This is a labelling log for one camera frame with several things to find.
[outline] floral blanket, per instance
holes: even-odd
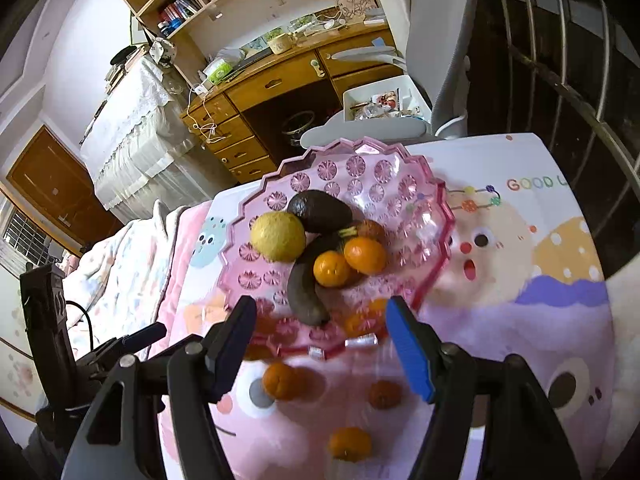
[[[132,220],[98,242],[63,280],[65,299],[87,309],[94,347],[150,325],[168,286],[178,232],[186,207],[173,212],[159,200],[152,218]],[[76,358],[86,354],[89,331],[79,309],[67,306],[69,341]],[[145,358],[148,350],[140,352]]]

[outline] black cable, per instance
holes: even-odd
[[[84,309],[83,306],[78,305],[75,301],[66,300],[66,304],[68,305],[71,304],[73,306],[78,307],[80,310],[82,310],[82,313],[86,317],[86,323],[89,326],[89,349],[91,352],[93,352],[94,351],[94,329],[91,326],[91,319],[89,318],[89,313]]]

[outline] pink plastic tray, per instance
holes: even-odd
[[[383,274],[350,288],[318,287],[332,314],[324,328],[305,326],[291,317],[287,279],[292,264],[269,262],[248,242],[258,216],[285,210],[305,189],[330,193],[351,206],[355,219],[375,220],[387,232],[389,263]],[[444,182],[434,178],[423,156],[409,155],[400,144],[387,146],[365,137],[311,148],[264,176],[239,209],[228,226],[218,286],[228,308],[243,294],[255,298],[258,323],[252,344],[267,347],[273,355],[308,353],[327,359],[346,347],[377,344],[386,333],[384,316],[368,308],[370,301],[399,294],[417,310],[450,258],[454,216]],[[307,241],[313,236],[307,234]]]

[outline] wooden drawer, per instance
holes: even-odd
[[[264,148],[255,137],[241,140],[224,150],[216,152],[216,157],[229,169],[265,155],[267,155],[267,152],[264,151]]]
[[[396,45],[394,43],[394,38],[391,36],[391,31],[387,29],[380,30],[378,32],[368,32],[367,34],[356,36],[355,38],[349,38],[348,40],[337,41],[336,43],[321,46],[318,49],[318,52],[320,53],[324,66],[329,71],[329,75],[331,77],[336,77],[349,72],[355,72],[356,70],[362,70],[369,66],[381,64],[379,61],[346,62],[338,59],[331,59],[333,54],[343,50],[349,50],[350,48],[357,48],[361,46],[373,46],[371,42],[376,38],[382,38],[385,40],[386,45]]]
[[[263,158],[252,160],[242,166],[236,166],[231,170],[231,173],[238,179],[240,184],[244,184],[252,180],[258,180],[262,178],[263,175],[271,173],[271,171],[276,171],[277,169],[271,159],[268,156],[264,156]]]
[[[193,121],[195,120],[199,126],[204,126],[211,122],[211,118],[216,124],[220,124],[223,121],[226,121],[228,118],[231,118],[238,113],[234,110],[232,104],[229,102],[229,99],[225,97],[224,94],[220,94],[215,96],[213,99],[208,100],[202,106],[196,108],[189,115],[193,118],[191,119],[189,116],[184,116],[182,118],[182,122],[187,125],[187,128],[191,131],[191,133],[198,134],[197,131],[193,127]]]
[[[380,65],[373,68],[367,68],[366,70],[360,70],[359,72],[353,72],[347,75],[341,75],[332,80],[334,84],[335,92],[338,94],[340,104],[342,104],[342,94],[347,90],[356,88],[357,86],[373,83],[374,81],[380,81],[381,79],[387,79],[389,77],[395,77],[402,75],[404,72],[397,66],[393,65]]]
[[[311,66],[315,59],[315,53],[307,52],[278,63],[233,86],[226,95],[238,110],[247,110],[290,90],[322,79]]]
[[[252,131],[246,125],[242,117],[236,115],[228,121],[223,122],[216,128],[216,137],[213,142],[206,142],[205,146],[212,152],[219,152],[228,148],[236,142],[240,142],[253,135]],[[200,135],[202,141],[205,140],[203,135]]]

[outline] plastic box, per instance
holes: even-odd
[[[400,100],[402,101],[403,110],[420,107],[424,120],[427,122],[431,121],[431,109],[427,106],[420,92],[418,92],[415,83],[407,75],[398,75],[347,90],[342,94],[344,121],[354,120],[353,110],[350,109],[352,106],[370,101],[371,96],[374,94],[383,94],[384,92],[390,92],[396,89],[400,89]]]

